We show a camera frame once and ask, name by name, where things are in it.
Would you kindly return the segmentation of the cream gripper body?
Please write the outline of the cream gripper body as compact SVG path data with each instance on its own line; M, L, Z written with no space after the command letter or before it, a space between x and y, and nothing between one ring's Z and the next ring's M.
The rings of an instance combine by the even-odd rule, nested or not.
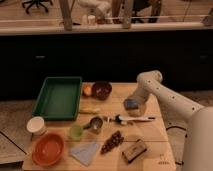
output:
M128 110L128 114L133 117L140 117L145 114L146 105L145 104L138 104L138 108L134 110Z

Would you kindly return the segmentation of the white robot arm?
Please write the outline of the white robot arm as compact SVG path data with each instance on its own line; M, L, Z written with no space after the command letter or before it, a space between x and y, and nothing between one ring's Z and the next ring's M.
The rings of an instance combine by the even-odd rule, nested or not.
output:
M142 72L136 80L137 88L130 99L142 105L153 94L188 123L182 171L213 171L213 106L203 106L163 86L158 70Z

